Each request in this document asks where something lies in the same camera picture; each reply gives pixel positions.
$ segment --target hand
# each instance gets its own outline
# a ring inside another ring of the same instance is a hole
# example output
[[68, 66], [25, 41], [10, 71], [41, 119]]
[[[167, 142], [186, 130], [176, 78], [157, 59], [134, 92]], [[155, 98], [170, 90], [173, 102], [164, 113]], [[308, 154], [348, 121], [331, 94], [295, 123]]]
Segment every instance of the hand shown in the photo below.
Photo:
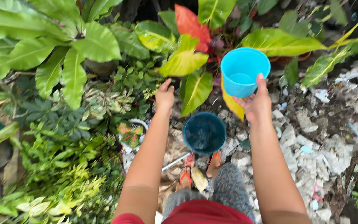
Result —
[[170, 86], [168, 88], [169, 84], [171, 84], [171, 79], [167, 79], [156, 91], [156, 103], [157, 103], [156, 112], [161, 112], [171, 115], [172, 106], [175, 101], [175, 97], [173, 96], [173, 92], [175, 91], [175, 88], [173, 86]]
[[258, 91], [249, 97], [239, 99], [233, 97], [234, 101], [239, 104], [246, 111], [246, 119], [251, 125], [272, 122], [272, 100], [269, 97], [266, 80], [263, 74], [259, 73], [256, 78], [258, 84]]

